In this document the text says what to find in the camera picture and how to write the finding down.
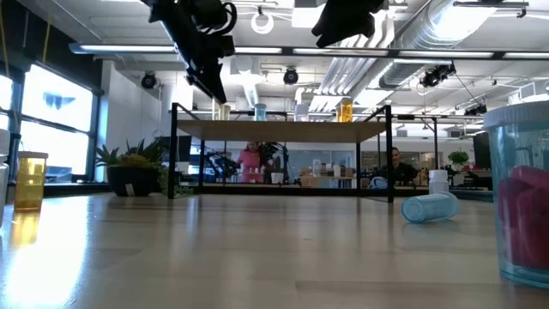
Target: white wall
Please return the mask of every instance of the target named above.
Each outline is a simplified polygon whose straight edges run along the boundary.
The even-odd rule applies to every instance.
[[[161,101],[118,72],[112,61],[103,63],[101,89],[99,147],[105,144],[109,150],[125,151],[126,139],[132,146],[161,135]],[[96,170],[96,179],[104,179],[104,169]]]

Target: yellow glass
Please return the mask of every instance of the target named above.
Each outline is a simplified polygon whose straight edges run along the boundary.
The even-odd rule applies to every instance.
[[[35,211],[42,207],[45,159],[20,158],[15,187],[15,211]]]
[[[337,108],[337,122],[352,122],[353,121],[353,101],[343,99]]]

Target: tree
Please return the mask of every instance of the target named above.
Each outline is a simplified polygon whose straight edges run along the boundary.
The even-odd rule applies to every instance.
[[[454,168],[457,171],[459,166],[462,166],[469,161],[469,154],[465,151],[454,151],[448,155],[448,160],[452,162],[452,165],[454,165]]]

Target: blue plastic container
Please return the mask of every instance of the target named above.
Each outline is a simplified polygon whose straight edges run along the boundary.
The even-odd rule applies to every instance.
[[[549,288],[549,101],[485,115],[503,277]]]
[[[267,106],[264,104],[256,104],[256,121],[267,121]]]
[[[450,219],[457,214],[457,211],[457,197],[448,192],[409,197],[401,205],[402,215],[412,223]]]

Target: person in pink shirt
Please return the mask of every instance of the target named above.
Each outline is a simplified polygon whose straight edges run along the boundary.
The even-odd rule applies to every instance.
[[[261,156],[259,155],[259,143],[248,142],[246,149],[240,153],[237,164],[242,167],[242,182],[261,184],[263,175],[261,174]]]

